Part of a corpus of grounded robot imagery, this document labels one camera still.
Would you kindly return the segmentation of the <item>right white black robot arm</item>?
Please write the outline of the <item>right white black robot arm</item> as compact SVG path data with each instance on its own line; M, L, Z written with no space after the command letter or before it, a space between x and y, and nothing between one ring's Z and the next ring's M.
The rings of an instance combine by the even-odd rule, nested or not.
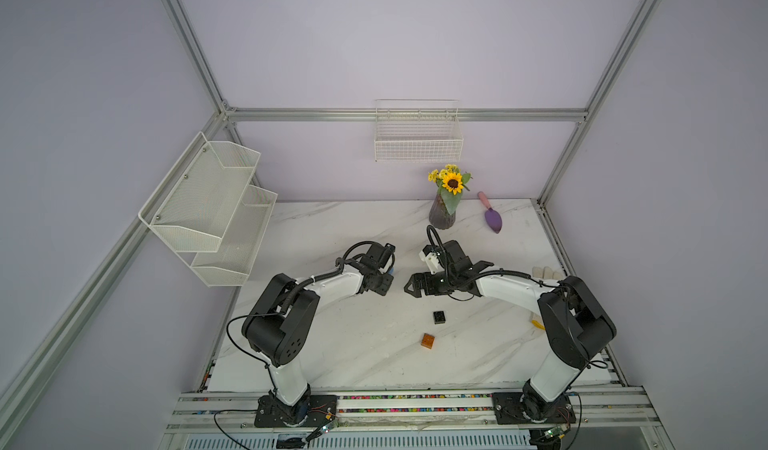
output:
M553 404L616 337L615 324L582 279L570 275L545 280L487 261L474 263L457 241L442 241L434 226L426 234L428 245L420 259L428 270L411 276L404 287L407 294L466 293L499 300L528 310L543 324L550 350L524 384L524 403L540 408Z

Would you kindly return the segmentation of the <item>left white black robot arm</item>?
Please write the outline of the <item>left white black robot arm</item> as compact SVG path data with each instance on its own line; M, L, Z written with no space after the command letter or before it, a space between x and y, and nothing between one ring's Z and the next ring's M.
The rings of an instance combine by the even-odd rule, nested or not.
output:
M351 245L332 270L303 280L275 275L249 312L231 318L227 339L265 366L269 396L287 407L307 401L310 385L299 363L323 304L372 292L384 296L393 282L395 246L374 241Z

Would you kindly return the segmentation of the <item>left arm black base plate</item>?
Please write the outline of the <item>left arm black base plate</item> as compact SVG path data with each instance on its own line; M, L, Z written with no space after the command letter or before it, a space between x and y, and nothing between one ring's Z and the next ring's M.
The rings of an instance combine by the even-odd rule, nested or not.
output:
M319 427L330 422L337 412L337 395L305 395L289 406L269 393L258 400L254 418L256 428Z

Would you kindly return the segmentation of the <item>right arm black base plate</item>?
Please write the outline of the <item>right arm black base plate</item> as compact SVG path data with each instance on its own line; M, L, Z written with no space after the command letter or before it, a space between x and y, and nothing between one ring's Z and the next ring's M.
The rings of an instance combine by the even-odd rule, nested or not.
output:
M569 397L563 393L552 402L525 392L494 392L492 408L500 425L576 423Z

